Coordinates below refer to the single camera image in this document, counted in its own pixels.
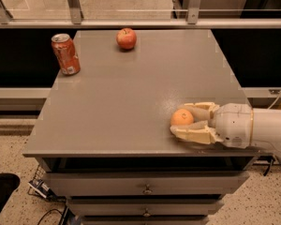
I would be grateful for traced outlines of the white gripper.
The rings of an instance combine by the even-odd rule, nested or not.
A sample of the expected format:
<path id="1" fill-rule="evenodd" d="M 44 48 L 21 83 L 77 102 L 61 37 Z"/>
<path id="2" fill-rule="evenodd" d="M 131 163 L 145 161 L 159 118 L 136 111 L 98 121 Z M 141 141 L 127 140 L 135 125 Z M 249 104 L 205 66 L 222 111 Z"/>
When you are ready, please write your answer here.
<path id="1" fill-rule="evenodd" d="M 250 144 L 253 110 L 247 104 L 213 102 L 184 103 L 179 109 L 189 111 L 196 123 L 171 126 L 178 139 L 201 144 L 222 143 L 226 147 L 246 148 Z"/>

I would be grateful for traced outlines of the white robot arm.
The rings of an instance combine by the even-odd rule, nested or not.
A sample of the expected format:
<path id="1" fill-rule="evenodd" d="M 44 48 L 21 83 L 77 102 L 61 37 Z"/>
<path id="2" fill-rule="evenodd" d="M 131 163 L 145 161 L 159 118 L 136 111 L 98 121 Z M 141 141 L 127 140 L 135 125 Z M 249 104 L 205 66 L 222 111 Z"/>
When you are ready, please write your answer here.
<path id="1" fill-rule="evenodd" d="M 281 158 L 281 110 L 239 103 L 186 103 L 172 114 L 170 132 L 187 142 L 256 147 Z"/>

